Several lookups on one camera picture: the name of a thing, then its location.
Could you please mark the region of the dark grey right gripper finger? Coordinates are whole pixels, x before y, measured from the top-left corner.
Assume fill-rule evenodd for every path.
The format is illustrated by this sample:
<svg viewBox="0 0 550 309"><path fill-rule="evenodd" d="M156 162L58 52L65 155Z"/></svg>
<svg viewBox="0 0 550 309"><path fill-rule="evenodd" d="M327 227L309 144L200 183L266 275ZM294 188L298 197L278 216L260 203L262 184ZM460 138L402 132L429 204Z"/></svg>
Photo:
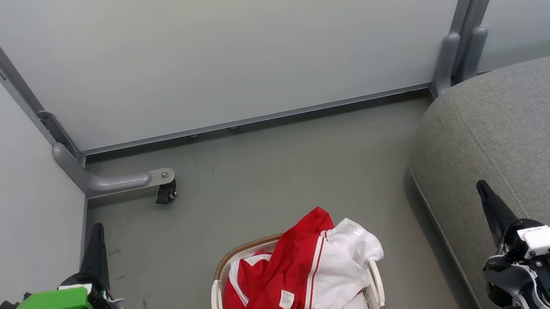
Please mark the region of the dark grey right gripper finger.
<svg viewBox="0 0 550 309"><path fill-rule="evenodd" d="M492 240L496 246L499 246L507 227L512 222L517 221L518 217L505 204L504 200L492 190L491 186L485 180L479 180L476 188L482 203L488 227L491 232Z"/></svg>

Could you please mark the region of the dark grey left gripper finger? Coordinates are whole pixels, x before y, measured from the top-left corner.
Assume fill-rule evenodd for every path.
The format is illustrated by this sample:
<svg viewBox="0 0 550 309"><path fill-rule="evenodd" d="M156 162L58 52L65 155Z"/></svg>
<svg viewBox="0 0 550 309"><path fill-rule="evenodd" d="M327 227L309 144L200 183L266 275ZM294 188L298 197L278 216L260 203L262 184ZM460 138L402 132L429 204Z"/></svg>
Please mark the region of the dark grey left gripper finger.
<svg viewBox="0 0 550 309"><path fill-rule="evenodd" d="M109 289L108 259L103 224L95 223L93 225L80 265L83 278L90 280L96 291Z"/></svg>

